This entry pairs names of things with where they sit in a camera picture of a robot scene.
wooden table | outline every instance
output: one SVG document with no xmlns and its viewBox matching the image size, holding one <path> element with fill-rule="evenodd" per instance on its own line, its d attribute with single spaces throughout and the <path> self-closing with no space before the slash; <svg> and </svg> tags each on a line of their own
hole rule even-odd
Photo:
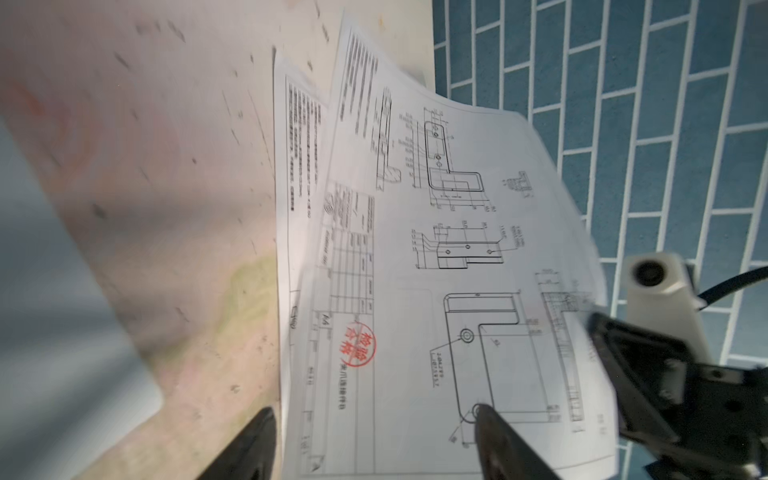
<svg viewBox="0 0 768 480">
<path fill-rule="evenodd" d="M 0 114 L 164 394 L 81 478 L 195 478 L 279 410 L 272 50 L 328 91 L 345 4 L 434 89 L 430 0 L 4 7 Z"/>
</svg>

red stamp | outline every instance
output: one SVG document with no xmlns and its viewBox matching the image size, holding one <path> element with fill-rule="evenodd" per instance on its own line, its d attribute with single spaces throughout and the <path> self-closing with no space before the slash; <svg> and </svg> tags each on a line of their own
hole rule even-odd
<svg viewBox="0 0 768 480">
<path fill-rule="evenodd" d="M 367 325 L 360 322 L 350 323 L 346 327 L 339 351 L 343 355 L 341 361 L 345 365 L 366 365 L 376 354 L 376 336 Z"/>
</svg>

stack of papers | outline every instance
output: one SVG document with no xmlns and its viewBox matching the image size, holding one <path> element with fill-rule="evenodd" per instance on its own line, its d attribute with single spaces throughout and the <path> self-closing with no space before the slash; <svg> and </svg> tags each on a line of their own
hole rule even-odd
<svg viewBox="0 0 768 480">
<path fill-rule="evenodd" d="M 479 478 L 493 406 L 564 479 L 616 472 L 597 252 L 538 135 L 439 97 L 348 18 L 329 100 L 279 55 L 283 475 Z"/>
</svg>

